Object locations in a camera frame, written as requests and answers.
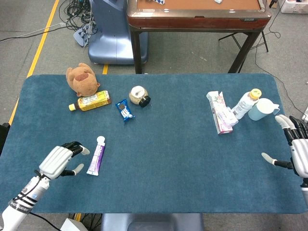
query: black cap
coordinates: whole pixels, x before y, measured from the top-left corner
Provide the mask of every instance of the black cap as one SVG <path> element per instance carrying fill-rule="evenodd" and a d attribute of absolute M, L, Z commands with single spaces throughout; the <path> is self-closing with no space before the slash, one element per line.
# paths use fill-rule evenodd
<path fill-rule="evenodd" d="M 150 98 L 149 96 L 144 96 L 144 97 L 140 100 L 139 105 L 140 105 L 141 107 L 145 107 L 146 105 L 149 104 L 150 101 L 151 101 L 151 98 Z"/>

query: pool table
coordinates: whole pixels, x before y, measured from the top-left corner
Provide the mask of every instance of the pool table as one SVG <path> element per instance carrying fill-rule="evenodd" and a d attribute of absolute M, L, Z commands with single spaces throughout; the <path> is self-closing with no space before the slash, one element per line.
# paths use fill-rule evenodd
<path fill-rule="evenodd" d="M 232 32 L 245 33 L 241 50 L 229 73 L 235 73 L 245 60 L 271 18 L 266 0 L 166 0 L 161 5 L 153 0 L 128 0 L 128 24 L 136 74 L 142 73 L 141 32 Z"/>

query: brown stuffed animal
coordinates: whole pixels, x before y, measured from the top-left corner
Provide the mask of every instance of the brown stuffed animal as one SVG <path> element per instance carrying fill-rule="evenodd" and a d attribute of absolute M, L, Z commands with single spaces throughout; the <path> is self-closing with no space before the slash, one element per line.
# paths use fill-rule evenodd
<path fill-rule="evenodd" d="M 71 89 L 77 92 L 78 97 L 94 95 L 100 86 L 95 73 L 84 63 L 79 63 L 74 69 L 69 67 L 66 70 L 66 81 Z"/>

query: robotic hand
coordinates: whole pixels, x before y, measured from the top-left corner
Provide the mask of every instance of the robotic hand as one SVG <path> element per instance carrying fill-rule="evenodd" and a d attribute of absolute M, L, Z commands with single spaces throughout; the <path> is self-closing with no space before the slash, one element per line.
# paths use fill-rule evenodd
<path fill-rule="evenodd" d="M 89 150 L 74 141 L 56 146 L 39 165 L 39 171 L 21 192 L 9 202 L 9 206 L 2 213 L 4 229 L 2 231 L 15 231 L 23 219 L 29 214 L 49 188 L 49 181 L 59 176 L 74 176 L 79 173 L 84 164 L 78 165 L 74 170 L 66 170 L 66 165 L 77 154 L 90 154 Z"/>
<path fill-rule="evenodd" d="M 262 153 L 262 156 L 270 164 L 293 169 L 295 174 L 303 178 L 300 187 L 308 207 L 308 125 L 293 116 L 277 115 L 275 119 L 281 125 L 291 148 L 291 161 L 276 160 L 266 153 Z"/>

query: blue table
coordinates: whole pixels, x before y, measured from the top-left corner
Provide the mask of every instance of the blue table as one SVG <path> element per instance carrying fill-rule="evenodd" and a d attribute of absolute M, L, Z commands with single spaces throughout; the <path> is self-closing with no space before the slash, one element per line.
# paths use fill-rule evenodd
<path fill-rule="evenodd" d="M 63 75 L 28 78 L 0 157 L 0 209 L 34 176 L 56 145 L 79 141 L 91 151 L 76 177 L 51 181 L 34 212 L 49 213 L 302 213 L 306 211 L 292 172 L 261 157 L 288 160 L 289 147 L 272 115 L 245 116 L 231 134 L 217 135 L 206 93 L 223 91 L 233 107 L 252 88 L 282 104 L 276 83 L 264 74 L 97 76 L 112 104 L 82 112 Z M 152 98 L 145 108 L 129 102 L 136 116 L 123 122 L 115 103 L 133 86 Z M 97 136 L 106 137 L 98 177 L 86 174 Z"/>

